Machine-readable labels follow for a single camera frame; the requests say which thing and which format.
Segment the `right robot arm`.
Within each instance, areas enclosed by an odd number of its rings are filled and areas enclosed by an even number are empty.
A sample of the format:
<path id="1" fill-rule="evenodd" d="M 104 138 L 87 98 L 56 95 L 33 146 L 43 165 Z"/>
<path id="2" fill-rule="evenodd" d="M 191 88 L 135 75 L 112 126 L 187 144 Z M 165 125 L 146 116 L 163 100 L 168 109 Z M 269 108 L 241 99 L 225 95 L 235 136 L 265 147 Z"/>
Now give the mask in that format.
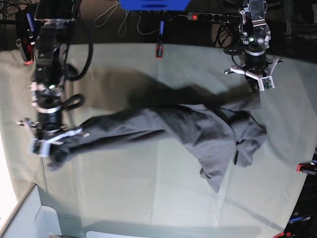
<path id="1" fill-rule="evenodd" d="M 60 145 L 64 138 L 82 132 L 82 128 L 68 128 L 63 124 L 63 112 L 84 105 L 85 98 L 76 94 L 64 97 L 66 81 L 82 79 L 88 72 L 93 56 L 91 35 L 80 19 L 79 0 L 41 0 L 35 12 L 35 21 L 41 23 L 35 41 L 35 69 L 29 90 L 36 121 L 24 118 L 18 125 L 30 135 L 30 152 L 48 157 L 52 145 Z M 79 26 L 88 40 L 88 56 L 81 72 L 67 63 L 75 27 Z"/>

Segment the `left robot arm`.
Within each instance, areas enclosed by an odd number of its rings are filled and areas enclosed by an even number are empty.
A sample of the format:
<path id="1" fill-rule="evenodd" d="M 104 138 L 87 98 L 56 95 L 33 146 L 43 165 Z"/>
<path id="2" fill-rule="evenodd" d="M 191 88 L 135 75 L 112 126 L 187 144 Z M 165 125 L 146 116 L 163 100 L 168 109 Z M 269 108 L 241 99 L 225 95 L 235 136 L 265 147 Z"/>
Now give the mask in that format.
<path id="1" fill-rule="evenodd" d="M 266 12 L 265 0 L 241 1 L 239 40 L 232 48 L 224 50 L 234 63 L 224 73 L 244 76 L 254 92 L 275 88 L 272 74 L 277 64 L 283 62 L 281 57 L 268 58 L 266 55 L 271 40 Z"/>

